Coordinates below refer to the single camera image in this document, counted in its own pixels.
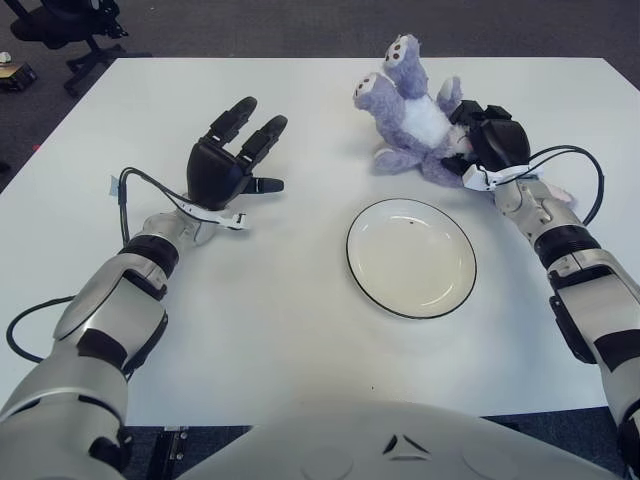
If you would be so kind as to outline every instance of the gray carpet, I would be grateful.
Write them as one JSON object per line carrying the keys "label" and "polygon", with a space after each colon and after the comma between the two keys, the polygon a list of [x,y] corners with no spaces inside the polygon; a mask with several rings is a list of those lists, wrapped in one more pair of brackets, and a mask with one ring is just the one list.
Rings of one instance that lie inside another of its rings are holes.
{"label": "gray carpet", "polygon": [[[38,4],[34,0],[24,3]],[[425,57],[604,57],[640,88],[637,0],[119,3],[121,23],[131,33],[119,43],[129,51],[150,51],[155,56],[378,57],[398,33],[412,32],[422,40]],[[69,76],[64,60],[86,52],[82,45],[49,51],[39,44],[18,42],[8,28],[12,21],[12,12],[0,2],[0,51],[7,50],[16,60],[29,62],[40,79],[26,92],[0,93],[0,161],[12,166],[9,173],[0,174],[0,191],[28,161],[34,146],[41,144],[75,105],[61,86]],[[100,41],[105,46],[113,43]],[[88,88],[100,73],[98,68],[81,88]],[[622,473],[613,422],[605,409],[496,420]],[[135,461],[127,471],[130,480],[145,478],[158,432],[136,430],[140,440],[134,451]],[[200,431],[190,440],[191,450],[187,450],[182,468],[242,432]]]}

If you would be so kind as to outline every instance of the stuffed animal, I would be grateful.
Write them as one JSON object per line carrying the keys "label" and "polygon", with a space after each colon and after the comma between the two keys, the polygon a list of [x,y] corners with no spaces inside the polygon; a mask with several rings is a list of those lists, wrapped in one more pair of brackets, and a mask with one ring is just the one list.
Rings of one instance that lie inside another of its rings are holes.
{"label": "stuffed animal", "polygon": [[383,68],[393,83],[372,73],[353,94],[356,108],[373,115],[388,144],[374,156],[376,169],[399,173],[419,166],[425,179],[461,187],[460,177],[440,163],[443,158],[459,153],[467,156],[472,151],[464,128],[452,125],[448,118],[462,100],[460,79],[446,80],[433,101],[420,64],[420,44],[413,35],[400,36],[391,44]]}

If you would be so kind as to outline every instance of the black cable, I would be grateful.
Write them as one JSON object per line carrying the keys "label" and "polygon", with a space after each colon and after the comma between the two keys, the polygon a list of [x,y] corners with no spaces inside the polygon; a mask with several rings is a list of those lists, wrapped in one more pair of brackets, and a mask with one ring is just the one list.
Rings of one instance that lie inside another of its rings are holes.
{"label": "black cable", "polygon": [[555,157],[558,157],[560,155],[564,155],[565,153],[579,153],[581,155],[584,155],[585,157],[587,157],[591,161],[591,163],[595,167],[596,173],[598,175],[598,191],[596,193],[596,199],[593,202],[593,206],[591,207],[591,210],[589,210],[589,213],[587,213],[587,216],[582,221],[582,223],[585,226],[587,226],[596,217],[596,215],[598,214],[598,211],[600,210],[600,206],[602,205],[602,200],[604,198],[604,173],[602,172],[602,168],[600,167],[600,164],[598,163],[596,158],[591,153],[589,153],[584,148],[576,147],[575,145],[556,145],[555,147],[545,148],[544,150],[540,150],[539,152],[537,152],[534,155],[532,155],[529,158],[529,161],[534,160],[534,159],[538,158],[539,156],[544,155],[545,153],[554,152],[554,151],[557,151],[557,150],[562,150],[562,151],[558,152],[558,153],[555,153],[555,154],[545,158],[544,160],[538,162],[536,165],[531,167],[526,172],[521,173],[520,175],[518,175],[516,177],[513,177],[513,178],[507,180],[506,182],[502,182],[499,185],[505,185],[507,183],[514,182],[514,181],[518,180],[519,178],[522,178],[522,177],[524,177],[526,175],[529,175],[531,172],[533,172],[535,169],[537,169],[541,165],[547,163],[549,160],[551,160],[551,159],[553,159]]}
{"label": "black cable", "polygon": [[125,168],[124,170],[122,170],[122,172],[120,172],[120,178],[118,179],[118,205],[120,206],[120,233],[122,234],[122,243],[124,244],[124,246],[126,246],[127,243],[129,243],[129,240],[131,239],[130,233],[129,233],[129,219],[127,215],[127,177],[131,174],[137,175],[145,182],[150,183],[151,185],[156,187],[158,190],[160,190],[164,194],[165,197],[171,200],[171,203],[173,203],[176,207],[178,207],[178,204],[176,203],[175,199],[178,199],[185,203],[190,203],[189,199],[183,197],[182,195],[178,195],[171,189],[165,187],[155,178],[147,175],[142,170],[138,170],[137,168],[134,168],[134,167]]}
{"label": "black cable", "polygon": [[7,332],[6,332],[6,339],[7,339],[7,344],[9,345],[9,348],[26,360],[29,360],[35,363],[40,363],[42,361],[42,358],[27,352],[16,343],[15,339],[13,338],[13,331],[15,330],[16,325],[18,325],[20,320],[22,320],[27,315],[32,314],[33,312],[42,310],[43,308],[52,307],[53,305],[58,305],[60,303],[70,302],[74,298],[75,298],[75,295],[72,295],[70,297],[54,298],[53,300],[49,300],[48,302],[44,302],[39,305],[35,305],[31,308],[28,308],[27,310],[19,314],[16,318],[11,320],[11,323],[9,323],[9,326],[7,327]]}

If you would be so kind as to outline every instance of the plate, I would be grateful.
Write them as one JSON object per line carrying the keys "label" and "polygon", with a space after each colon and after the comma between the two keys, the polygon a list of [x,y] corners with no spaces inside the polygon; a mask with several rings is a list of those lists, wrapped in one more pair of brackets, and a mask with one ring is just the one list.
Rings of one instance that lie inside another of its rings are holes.
{"label": "plate", "polygon": [[475,253],[460,226],[416,200],[384,200],[360,212],[347,236],[347,260],[369,298],[409,318],[452,312],[476,280]]}

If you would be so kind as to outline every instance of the white table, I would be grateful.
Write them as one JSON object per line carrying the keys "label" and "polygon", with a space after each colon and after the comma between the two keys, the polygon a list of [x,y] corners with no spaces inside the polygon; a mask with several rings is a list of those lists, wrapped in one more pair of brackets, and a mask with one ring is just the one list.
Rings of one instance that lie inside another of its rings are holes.
{"label": "white table", "polygon": [[[170,326],[130,384],[130,424],[254,424],[343,398],[475,415],[605,404],[597,368],[575,360],[556,327],[543,268],[490,197],[428,184],[417,171],[371,174],[379,137],[351,94],[379,64],[118,60],[0,195],[0,327],[32,304],[77,292],[120,248],[111,175],[135,165],[184,190],[192,144],[220,112],[253,95],[258,109],[234,146],[286,115],[289,127],[256,170],[286,179],[286,192],[238,199],[233,206],[249,214],[253,231],[221,232],[182,259],[165,302]],[[571,143],[596,155],[607,190],[591,231],[640,278],[636,89],[599,59],[425,64],[432,92],[459,74],[465,97],[507,108],[534,151]],[[573,192],[584,215],[595,192],[586,161],[553,162],[546,178]],[[132,230],[170,209],[146,184],[131,182],[130,197]],[[363,207],[389,197],[434,204],[469,236],[477,284],[452,314],[396,317],[352,280],[347,229]],[[61,310],[27,319],[19,342],[46,354]],[[4,402],[32,366],[4,342],[0,363]]]}

